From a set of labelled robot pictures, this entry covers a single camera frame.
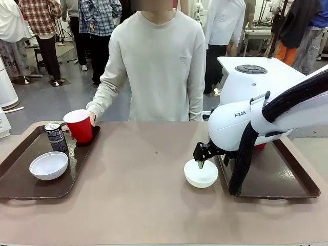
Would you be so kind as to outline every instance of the sleeve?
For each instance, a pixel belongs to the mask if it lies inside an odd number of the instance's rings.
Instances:
[[[242,26],[244,25],[244,17],[245,17],[245,7],[242,11],[242,15],[240,15],[240,17],[237,21],[234,33],[232,35],[232,41],[237,47],[238,47],[239,40],[241,37]]]
[[[120,46],[116,39],[116,30],[112,33],[109,42],[110,58],[107,62],[105,73],[100,77],[101,84],[93,101],[87,104],[87,110],[93,112],[96,115],[96,119],[99,119],[105,110],[111,106],[114,98],[123,88],[128,78]]]
[[[209,42],[213,30],[213,23],[214,23],[214,17],[216,13],[217,8],[217,0],[210,0],[208,12],[207,12],[207,19],[205,24],[205,39],[206,39],[206,49],[209,49]]]
[[[206,41],[201,26],[197,34],[187,80],[190,121],[202,121],[203,93],[205,89]]]
[[[60,9],[60,4],[56,0],[49,0],[49,7],[51,11],[51,15],[54,18],[60,18],[62,15],[62,11]]]
[[[84,15],[84,20],[88,24],[93,24],[96,22],[93,15],[90,12],[91,5],[92,5],[91,0],[80,0],[80,10]]]
[[[67,5],[66,5],[66,0],[60,0],[60,6],[61,6],[61,17],[63,20],[66,20],[67,18]]]
[[[119,0],[111,0],[111,7],[113,9],[113,18],[119,18],[122,15],[122,5]]]

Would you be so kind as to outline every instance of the black jacket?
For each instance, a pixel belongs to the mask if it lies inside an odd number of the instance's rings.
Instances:
[[[311,18],[321,11],[320,0],[294,0],[282,24],[280,39],[287,48],[298,48]]]

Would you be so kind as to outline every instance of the white sweatshirt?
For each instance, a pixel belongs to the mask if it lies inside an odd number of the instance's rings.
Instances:
[[[228,45],[230,40],[239,44],[244,22],[244,0],[211,0],[209,4],[205,37],[206,45]]]
[[[99,118],[128,78],[129,120],[201,121],[205,46],[199,23],[178,10],[163,25],[135,13],[114,30],[105,73],[87,109]]]

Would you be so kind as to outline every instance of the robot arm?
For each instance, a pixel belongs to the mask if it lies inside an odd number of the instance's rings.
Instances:
[[[328,66],[279,91],[219,106],[210,116],[209,144],[197,144],[196,161],[237,151],[230,193],[238,195],[254,145],[287,136],[294,128],[328,122]]]

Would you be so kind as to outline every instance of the brown tray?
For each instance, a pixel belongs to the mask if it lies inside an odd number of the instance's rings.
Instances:
[[[38,156],[53,151],[45,126],[37,127],[0,165],[0,198],[33,200],[55,199],[67,195],[72,189],[87,158],[100,127],[93,128],[92,141],[76,145],[69,132],[64,131],[69,157],[65,173],[54,180],[42,181],[29,171],[31,162]]]
[[[229,186],[234,161],[217,156]],[[268,143],[263,150],[255,149],[250,170],[242,184],[240,197],[264,199],[316,198],[320,190],[301,164],[280,140]]]

